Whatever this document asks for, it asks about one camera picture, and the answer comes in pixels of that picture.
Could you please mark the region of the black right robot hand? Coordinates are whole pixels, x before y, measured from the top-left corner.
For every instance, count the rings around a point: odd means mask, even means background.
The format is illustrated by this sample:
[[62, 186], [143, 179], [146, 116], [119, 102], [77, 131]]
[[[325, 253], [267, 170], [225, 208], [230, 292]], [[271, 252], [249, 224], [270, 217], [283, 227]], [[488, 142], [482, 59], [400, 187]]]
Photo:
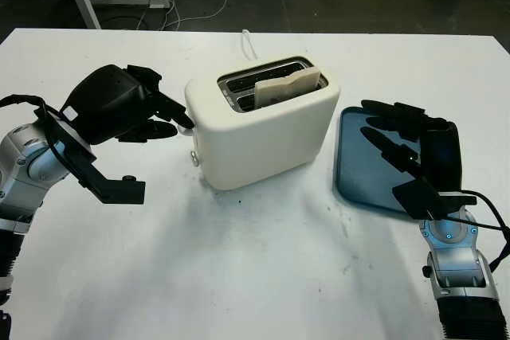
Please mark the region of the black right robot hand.
[[399, 102], [362, 100], [361, 105], [370, 114], [367, 125], [360, 128], [364, 138], [396, 170], [413, 177], [392, 188], [395, 197], [461, 189], [461, 149], [455, 123]]

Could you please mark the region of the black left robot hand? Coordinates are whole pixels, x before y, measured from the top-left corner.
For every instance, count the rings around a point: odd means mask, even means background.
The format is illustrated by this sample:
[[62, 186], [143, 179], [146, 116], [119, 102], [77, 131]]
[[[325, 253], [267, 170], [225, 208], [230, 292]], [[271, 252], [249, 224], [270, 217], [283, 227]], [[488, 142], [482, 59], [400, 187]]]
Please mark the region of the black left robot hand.
[[159, 90], [161, 79], [151, 68], [105, 65], [71, 91], [60, 114], [91, 145], [145, 143], [174, 137], [177, 127], [193, 129], [186, 108]]

